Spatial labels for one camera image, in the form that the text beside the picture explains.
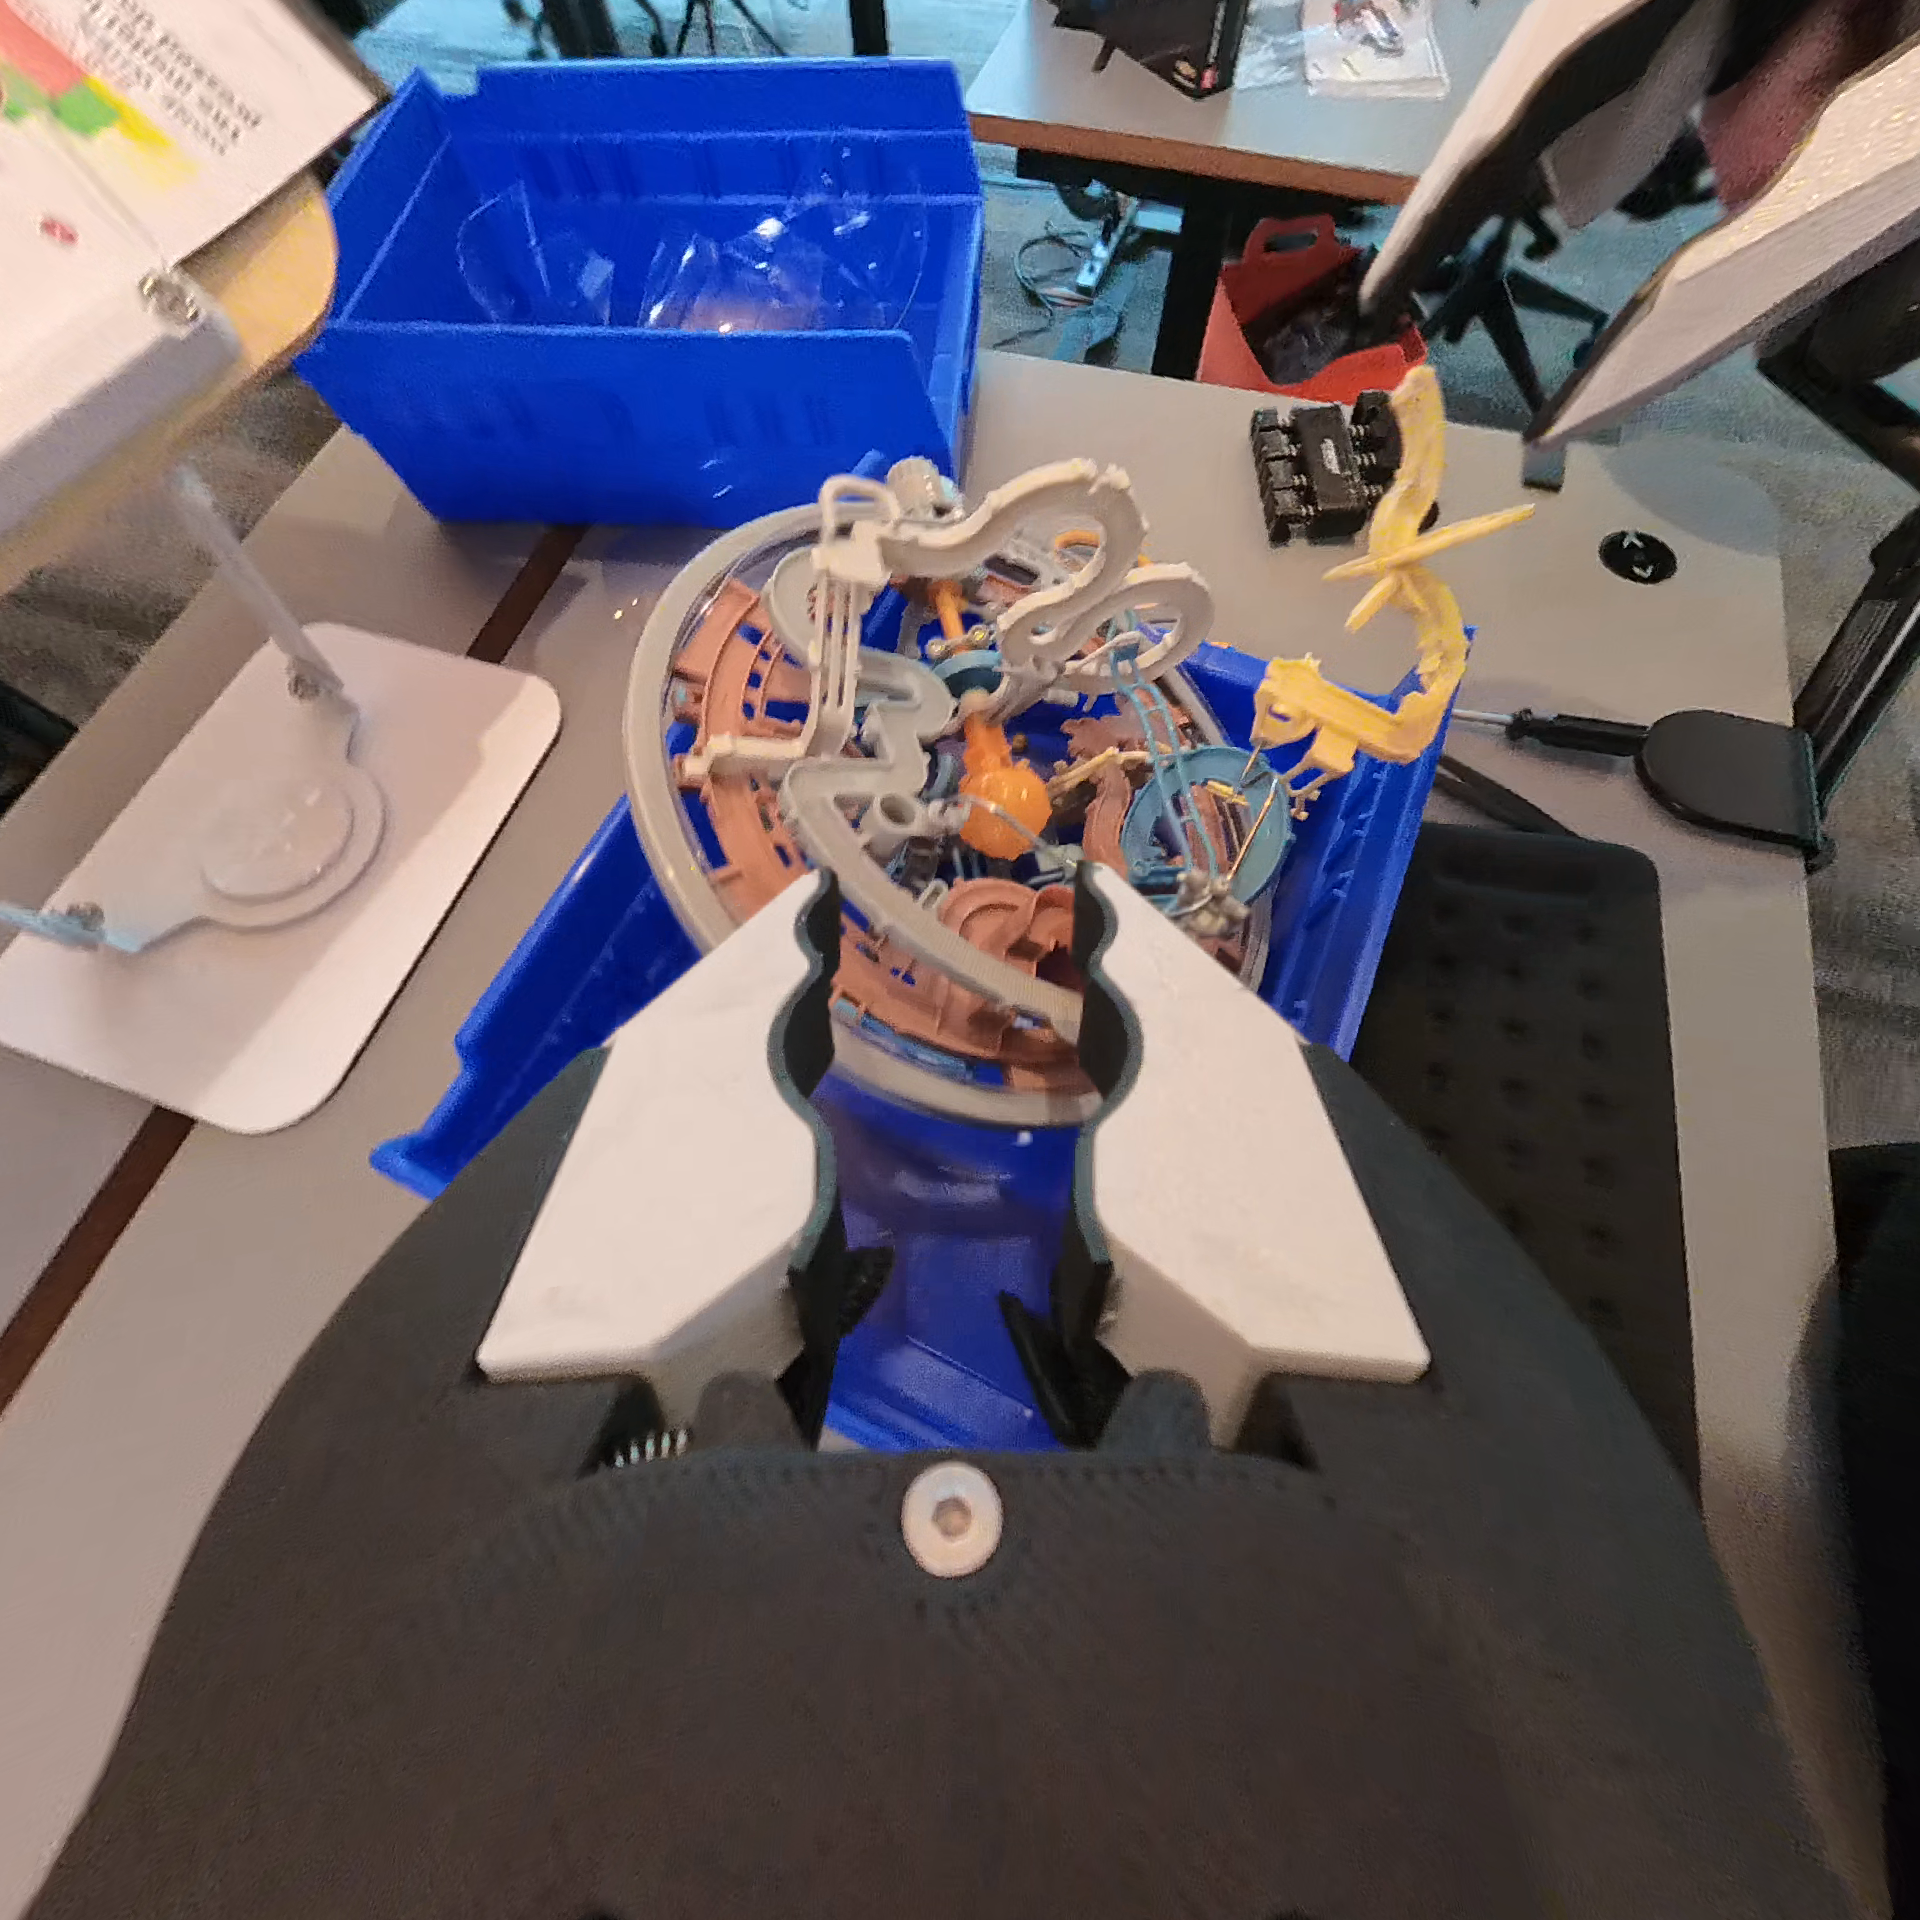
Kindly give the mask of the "black perforated pad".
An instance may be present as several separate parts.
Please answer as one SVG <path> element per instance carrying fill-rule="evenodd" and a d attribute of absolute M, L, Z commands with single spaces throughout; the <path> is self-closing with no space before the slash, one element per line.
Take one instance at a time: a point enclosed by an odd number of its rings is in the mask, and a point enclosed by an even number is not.
<path fill-rule="evenodd" d="M 1696 1495 L 1652 862 L 1572 835 L 1421 828 L 1351 1064 L 1592 1332 Z"/>

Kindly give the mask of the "person's black sweater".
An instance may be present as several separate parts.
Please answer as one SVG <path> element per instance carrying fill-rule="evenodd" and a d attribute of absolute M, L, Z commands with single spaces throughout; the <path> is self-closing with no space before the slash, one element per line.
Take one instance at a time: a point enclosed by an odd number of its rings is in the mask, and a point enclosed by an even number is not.
<path fill-rule="evenodd" d="M 1918 1915 L 1918 1142 L 1831 1155 L 1834 1386 L 1890 1912 Z"/>

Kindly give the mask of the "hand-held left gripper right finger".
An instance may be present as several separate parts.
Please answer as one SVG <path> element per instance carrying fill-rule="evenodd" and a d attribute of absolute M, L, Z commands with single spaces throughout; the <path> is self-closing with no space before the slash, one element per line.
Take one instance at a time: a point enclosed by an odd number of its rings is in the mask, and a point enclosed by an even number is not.
<path fill-rule="evenodd" d="M 1052 1435 L 1091 1450 L 1150 1373 L 1197 1390 L 1216 1444 L 1269 1378 L 1424 1378 L 1429 1342 L 1307 1045 L 1094 862 L 1075 876 L 1071 963 L 1094 1104 L 1047 1306 L 998 1298 Z"/>

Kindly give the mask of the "white book stand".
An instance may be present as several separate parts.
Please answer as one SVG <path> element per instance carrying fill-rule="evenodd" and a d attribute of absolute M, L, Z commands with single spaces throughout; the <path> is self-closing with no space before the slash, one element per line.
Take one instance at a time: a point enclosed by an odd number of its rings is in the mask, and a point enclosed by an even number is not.
<path fill-rule="evenodd" d="M 196 715 L 148 715 L 38 902 L 5 901 L 5 1052 L 240 1135 L 343 1084 L 560 733 L 498 662 L 299 616 L 178 471 L 310 343 L 338 245 L 290 180 L 183 262 L 5 221 L 5 590 L 164 476 L 244 614 Z"/>

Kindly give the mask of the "large blue plastic bin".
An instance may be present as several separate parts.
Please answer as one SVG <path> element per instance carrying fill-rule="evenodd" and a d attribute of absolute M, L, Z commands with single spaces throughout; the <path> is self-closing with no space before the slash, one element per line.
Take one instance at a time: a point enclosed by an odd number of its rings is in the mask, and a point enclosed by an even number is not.
<path fill-rule="evenodd" d="M 724 236 L 807 200 L 923 220 L 880 332 L 752 339 L 496 326 L 452 240 L 526 184 L 627 267 L 668 224 Z M 863 461 L 970 453 L 984 205 L 949 62 L 494 64 L 415 71 L 336 176 L 338 284 L 304 381 L 446 522 L 733 526 Z"/>

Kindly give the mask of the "black toy box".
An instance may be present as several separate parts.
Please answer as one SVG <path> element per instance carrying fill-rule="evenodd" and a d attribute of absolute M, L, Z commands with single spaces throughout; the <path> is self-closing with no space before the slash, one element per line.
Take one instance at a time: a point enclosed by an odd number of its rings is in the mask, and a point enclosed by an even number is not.
<path fill-rule="evenodd" d="M 1250 3 L 1053 3 L 1053 26 L 1098 42 L 1091 71 L 1138 64 L 1189 101 L 1231 90 Z"/>

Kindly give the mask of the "small blue plastic bin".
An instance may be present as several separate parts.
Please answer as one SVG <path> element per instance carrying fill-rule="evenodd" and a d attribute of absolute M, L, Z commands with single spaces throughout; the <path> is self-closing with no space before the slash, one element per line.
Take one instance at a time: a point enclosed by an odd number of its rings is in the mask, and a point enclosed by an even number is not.
<path fill-rule="evenodd" d="M 1259 999 L 1302 1040 L 1352 1055 L 1384 934 L 1443 752 L 1356 759 L 1320 788 L 1271 895 Z M 618 800 L 560 890 L 454 1035 L 460 1068 L 411 1133 L 373 1168 L 437 1197 L 573 1059 L 669 988 L 698 951 L 660 893 Z M 867 1450 L 1055 1450 L 1002 1317 L 1039 1312 L 1060 1248 L 1075 1128 L 1006 1127 L 928 1111 L 832 1071 L 852 1246 L 896 1253 L 883 1296 L 844 1339 L 828 1427 Z"/>

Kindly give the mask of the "pale yellow plastic track piece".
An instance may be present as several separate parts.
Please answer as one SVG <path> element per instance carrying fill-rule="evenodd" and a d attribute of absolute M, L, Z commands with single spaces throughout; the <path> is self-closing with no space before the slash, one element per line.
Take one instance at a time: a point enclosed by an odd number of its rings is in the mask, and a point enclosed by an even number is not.
<path fill-rule="evenodd" d="M 1325 578 L 1365 580 L 1365 595 L 1346 614 L 1348 634 L 1384 611 L 1410 621 L 1416 685 L 1383 708 L 1332 683 L 1311 656 L 1267 662 L 1250 733 L 1259 750 L 1302 747 L 1286 776 L 1286 810 L 1298 822 L 1325 786 L 1352 773 L 1357 756 L 1410 764 L 1426 754 L 1450 719 L 1469 658 L 1456 597 L 1431 563 L 1531 517 L 1530 506 L 1517 506 L 1426 530 L 1446 474 L 1446 411 L 1436 370 L 1429 364 L 1410 368 L 1388 404 L 1400 437 L 1396 477 L 1373 510 L 1365 550 L 1330 567 Z"/>

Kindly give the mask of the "background table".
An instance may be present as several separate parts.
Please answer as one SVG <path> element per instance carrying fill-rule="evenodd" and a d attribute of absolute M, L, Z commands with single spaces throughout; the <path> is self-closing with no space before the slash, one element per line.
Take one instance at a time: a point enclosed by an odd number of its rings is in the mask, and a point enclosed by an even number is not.
<path fill-rule="evenodd" d="M 1239 226 L 1264 208 L 1403 203 L 1520 13 L 1520 3 L 1438 4 L 1450 71 L 1438 103 L 1332 101 L 1304 87 L 1235 87 L 1197 103 L 1101 54 L 1098 36 L 1055 27 L 1052 6 L 1022 4 L 967 87 L 967 115 L 976 139 L 1022 155 L 1022 176 L 1085 176 L 1184 215 L 1152 370 L 1191 378 Z"/>

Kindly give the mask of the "black stand base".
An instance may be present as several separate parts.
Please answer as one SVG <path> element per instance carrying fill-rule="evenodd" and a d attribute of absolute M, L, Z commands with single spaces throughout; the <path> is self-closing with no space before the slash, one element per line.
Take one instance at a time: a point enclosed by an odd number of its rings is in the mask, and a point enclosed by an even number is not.
<path fill-rule="evenodd" d="M 1787 724 L 1728 711 L 1656 719 L 1635 764 L 1677 821 L 1803 858 L 1834 859 L 1827 814 L 1918 662 L 1918 515 L 1872 550 L 1868 578 L 1802 685 Z"/>

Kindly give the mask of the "clear plastic bag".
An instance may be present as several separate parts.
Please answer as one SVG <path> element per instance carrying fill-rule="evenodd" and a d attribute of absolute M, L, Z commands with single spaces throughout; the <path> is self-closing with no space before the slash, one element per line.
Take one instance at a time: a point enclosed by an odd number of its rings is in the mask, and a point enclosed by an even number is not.
<path fill-rule="evenodd" d="M 1438 103 L 1450 68 L 1429 3 L 1302 3 L 1302 77 L 1343 103 Z"/>

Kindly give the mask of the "marble maze ball toy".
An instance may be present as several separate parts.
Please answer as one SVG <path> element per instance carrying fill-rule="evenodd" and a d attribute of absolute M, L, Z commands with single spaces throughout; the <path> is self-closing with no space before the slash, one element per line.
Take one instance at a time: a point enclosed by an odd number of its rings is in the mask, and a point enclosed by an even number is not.
<path fill-rule="evenodd" d="M 622 750 L 647 870 L 698 955 L 837 877 L 838 1071 L 1016 1128 L 1091 1111 L 1082 866 L 1259 989 L 1288 804 L 1231 792 L 1197 685 L 1216 599 L 1146 555 L 1091 459 L 967 500 L 928 461 L 838 474 L 714 539 L 631 661 Z"/>

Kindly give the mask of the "black handled screwdriver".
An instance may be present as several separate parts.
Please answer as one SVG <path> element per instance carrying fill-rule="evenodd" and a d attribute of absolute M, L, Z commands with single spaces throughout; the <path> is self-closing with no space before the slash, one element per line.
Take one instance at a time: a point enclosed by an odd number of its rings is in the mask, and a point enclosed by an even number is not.
<path fill-rule="evenodd" d="M 1451 724 L 1495 733 L 1514 746 L 1549 752 L 1632 759 L 1648 735 L 1646 724 L 1560 711 L 1478 711 L 1454 708 Z"/>

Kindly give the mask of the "printed instruction sheet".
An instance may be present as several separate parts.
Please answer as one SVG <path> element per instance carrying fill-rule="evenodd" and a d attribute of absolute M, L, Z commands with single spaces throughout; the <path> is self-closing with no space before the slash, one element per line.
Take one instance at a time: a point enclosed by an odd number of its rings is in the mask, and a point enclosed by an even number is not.
<path fill-rule="evenodd" d="M 5 3 L 5 221 L 78 259 L 198 253 L 389 98 L 309 4 Z"/>

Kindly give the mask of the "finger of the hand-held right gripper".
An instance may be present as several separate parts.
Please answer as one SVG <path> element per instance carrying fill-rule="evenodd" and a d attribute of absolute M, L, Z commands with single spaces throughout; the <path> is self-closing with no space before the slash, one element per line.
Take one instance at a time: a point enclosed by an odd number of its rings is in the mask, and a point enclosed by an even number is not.
<path fill-rule="evenodd" d="M 1613 314 L 1524 442 L 1615 424 L 1742 347 L 1803 347 L 1839 394 L 1915 366 L 1918 84 L 1847 83 L 1739 212 Z"/>
<path fill-rule="evenodd" d="M 1599 218 L 1669 151 L 1724 51 L 1724 3 L 1527 4 L 1381 242 L 1359 314 L 1398 310 L 1536 188 L 1571 226 Z"/>

